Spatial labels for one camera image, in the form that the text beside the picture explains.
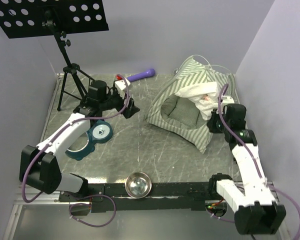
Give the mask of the grey checked cushion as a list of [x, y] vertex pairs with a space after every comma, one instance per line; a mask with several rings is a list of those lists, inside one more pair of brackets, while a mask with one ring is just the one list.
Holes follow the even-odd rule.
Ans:
[[195, 104], [187, 98], [170, 95], [161, 105], [161, 117], [173, 127], [198, 129], [206, 124]]

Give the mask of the stainless steel bowl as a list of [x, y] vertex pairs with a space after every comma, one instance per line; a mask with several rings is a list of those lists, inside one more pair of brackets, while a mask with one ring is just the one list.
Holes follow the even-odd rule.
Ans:
[[127, 177], [124, 187], [130, 197], [141, 199], [150, 193], [152, 181], [146, 173], [134, 172]]

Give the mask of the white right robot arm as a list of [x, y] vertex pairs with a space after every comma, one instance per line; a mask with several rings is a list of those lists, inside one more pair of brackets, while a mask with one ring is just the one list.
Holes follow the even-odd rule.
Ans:
[[234, 224], [241, 235], [274, 235], [286, 216], [286, 209], [277, 203], [259, 158], [255, 133], [246, 128], [247, 109], [242, 104], [220, 105], [211, 112], [207, 123], [213, 134], [224, 134], [238, 165], [244, 191], [226, 174], [214, 174], [209, 180], [208, 193], [221, 197], [234, 212]]

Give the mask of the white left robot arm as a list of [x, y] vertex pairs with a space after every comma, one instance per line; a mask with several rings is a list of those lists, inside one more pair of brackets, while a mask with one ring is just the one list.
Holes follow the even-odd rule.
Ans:
[[59, 161], [82, 134], [105, 119], [104, 111], [112, 109], [126, 119], [140, 111], [130, 95], [130, 82], [123, 78], [109, 87], [104, 81], [92, 81], [87, 95], [56, 132], [36, 146], [27, 145], [22, 150], [19, 170], [22, 194], [26, 193], [26, 186], [31, 186], [40, 193], [64, 191], [77, 201], [85, 200], [89, 195], [88, 180], [61, 172]]

